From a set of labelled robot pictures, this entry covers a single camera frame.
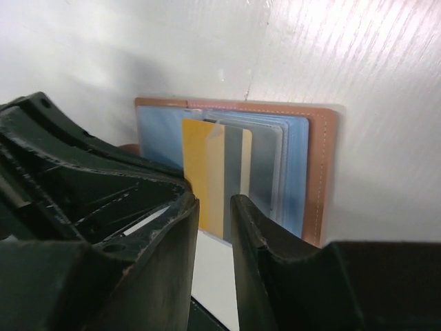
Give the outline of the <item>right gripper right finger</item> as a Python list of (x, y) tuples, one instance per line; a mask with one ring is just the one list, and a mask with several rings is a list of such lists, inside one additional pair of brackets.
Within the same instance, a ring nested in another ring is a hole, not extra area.
[(245, 195), (231, 199), (241, 330), (363, 330), (338, 246), (323, 249), (267, 218)]

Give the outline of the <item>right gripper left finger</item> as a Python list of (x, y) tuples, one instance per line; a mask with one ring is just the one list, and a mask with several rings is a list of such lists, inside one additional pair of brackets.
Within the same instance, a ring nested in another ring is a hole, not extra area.
[(122, 275), (86, 330), (186, 330), (199, 201), (185, 193), (159, 217), (98, 246)]

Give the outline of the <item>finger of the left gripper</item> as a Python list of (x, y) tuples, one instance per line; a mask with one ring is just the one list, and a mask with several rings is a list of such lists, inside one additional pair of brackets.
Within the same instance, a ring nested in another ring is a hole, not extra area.
[(181, 172), (93, 137), (42, 92), (1, 106), (1, 223), (18, 239), (98, 243), (188, 191)]

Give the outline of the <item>brown leather card holder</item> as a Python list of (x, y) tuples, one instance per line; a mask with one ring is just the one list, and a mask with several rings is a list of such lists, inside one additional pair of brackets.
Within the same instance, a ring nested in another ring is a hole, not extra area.
[(275, 103), (210, 99), (166, 99), (137, 97), (138, 106), (175, 106), (189, 109), (224, 109), (301, 116), (309, 120), (306, 206), (301, 238), (319, 247), (323, 243), (323, 225), (327, 211), (327, 189), (334, 166), (338, 113), (331, 108), (308, 103)]

